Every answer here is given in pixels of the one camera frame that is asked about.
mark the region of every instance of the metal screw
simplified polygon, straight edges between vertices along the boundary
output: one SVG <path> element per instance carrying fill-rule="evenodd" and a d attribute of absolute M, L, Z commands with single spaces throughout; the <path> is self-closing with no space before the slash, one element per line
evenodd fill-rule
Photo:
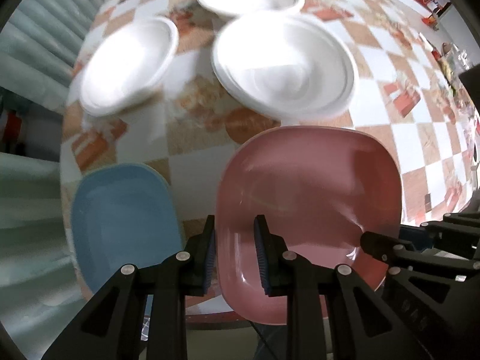
<path fill-rule="evenodd" d="M 130 275 L 135 272 L 135 267 L 131 264 L 126 264 L 120 269 L 120 272 L 124 275 Z"/>
<path fill-rule="evenodd" d="M 282 257 L 283 257 L 285 260 L 292 261 L 292 260 L 294 260 L 294 259 L 297 258 L 297 254 L 296 254 L 294 251 L 287 250 L 287 251 L 284 251 L 284 252 L 282 253 Z"/>
<path fill-rule="evenodd" d="M 415 309 L 412 314 L 410 314 L 410 319 L 415 322 L 419 317 L 419 309 Z"/>
<path fill-rule="evenodd" d="M 178 261 L 187 261 L 190 258 L 190 253 L 187 251 L 179 251 L 175 257 L 177 257 Z"/>
<path fill-rule="evenodd" d="M 397 266 L 393 266 L 388 270 L 388 273 L 390 273 L 391 275 L 397 275 L 400 273 L 400 271 L 400 268 L 398 268 Z"/>
<path fill-rule="evenodd" d="M 402 311 L 407 312 L 410 309 L 410 302 L 405 299 L 402 303 Z"/>
<path fill-rule="evenodd" d="M 337 271 L 341 275 L 348 276 L 352 273 L 352 268 L 350 268 L 348 265 L 342 264 L 338 266 Z"/>
<path fill-rule="evenodd" d="M 423 317 L 421 320 L 420 320 L 420 326 L 418 327 L 418 329 L 420 331 L 423 331 L 425 330 L 425 328 L 427 327 L 428 325 L 428 318 L 427 317 Z"/>

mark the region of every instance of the floor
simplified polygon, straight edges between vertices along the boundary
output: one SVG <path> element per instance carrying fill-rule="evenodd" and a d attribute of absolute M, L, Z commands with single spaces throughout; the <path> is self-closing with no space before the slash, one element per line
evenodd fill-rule
<path fill-rule="evenodd" d="M 189 360 L 251 360 L 257 347 L 251 327 L 228 330 L 187 330 Z M 146 350 L 139 360 L 146 359 Z"/>

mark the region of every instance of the table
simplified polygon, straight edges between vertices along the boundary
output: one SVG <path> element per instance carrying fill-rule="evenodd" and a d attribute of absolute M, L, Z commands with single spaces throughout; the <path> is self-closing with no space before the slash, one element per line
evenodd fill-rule
<path fill-rule="evenodd" d="M 249 138 L 280 125 L 351 128 L 373 135 L 395 160 L 403 184 L 402 223 L 419 225 L 460 210 L 472 194 L 473 114 L 463 92 L 453 101 L 447 82 L 395 0 L 306 0 L 302 10 L 326 22 L 351 50 L 359 70 L 358 93 L 332 120 L 271 120 L 243 107 L 216 79 L 211 44 L 222 22 L 196 0 L 105 0 L 85 38 L 67 100 L 61 144 L 61 196 L 70 251 L 70 208 L 90 171 L 118 163 L 144 163 L 171 186 L 186 238 L 215 213 L 221 173 Z M 145 103 L 118 115 L 93 118 L 78 101 L 82 67 L 99 44 L 122 26 L 164 15 L 180 42 L 162 86 Z M 78 264 L 84 296 L 91 297 Z M 214 276 L 206 299 L 227 311 Z M 212 307 L 187 300 L 187 313 Z"/>

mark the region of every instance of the black mechanical arm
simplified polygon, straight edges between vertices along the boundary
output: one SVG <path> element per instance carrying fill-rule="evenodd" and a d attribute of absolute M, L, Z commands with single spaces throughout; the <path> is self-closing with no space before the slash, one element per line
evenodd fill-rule
<path fill-rule="evenodd" d="M 446 214 L 414 232 L 417 241 L 463 259 L 421 254 L 414 245 L 366 232 L 362 249 L 388 264 L 382 295 L 348 265 L 316 266 L 270 233 L 263 215 L 253 230 L 262 285 L 287 296 L 287 359 L 326 359 L 324 295 L 333 355 L 339 360 L 478 359 L 480 214 Z M 147 359 L 186 360 L 185 296 L 203 296 L 214 265 L 214 217 L 201 235 L 159 265 L 127 264 L 92 297 L 43 360 L 130 360 L 139 354 L 147 295 L 152 294 Z"/>

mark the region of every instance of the cable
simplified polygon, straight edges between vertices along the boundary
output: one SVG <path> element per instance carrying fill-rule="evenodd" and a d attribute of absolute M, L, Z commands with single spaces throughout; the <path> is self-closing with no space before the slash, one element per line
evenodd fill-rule
<path fill-rule="evenodd" d="M 262 333 L 260 333 L 260 330 L 257 329 L 257 327 L 255 326 L 255 324 L 252 322 L 252 321 L 248 321 L 251 325 L 252 328 L 255 329 L 255 332 L 257 332 L 257 335 L 258 337 L 261 339 L 261 341 L 263 342 L 263 344 L 265 345 L 265 348 L 267 348 L 267 350 L 270 352 L 270 354 L 272 355 L 273 359 L 274 360 L 278 360 L 278 357 L 276 356 L 276 354 L 272 351 L 272 349 L 270 348 L 270 346 L 267 344 L 267 341 L 265 340 L 265 338 L 263 337 Z"/>

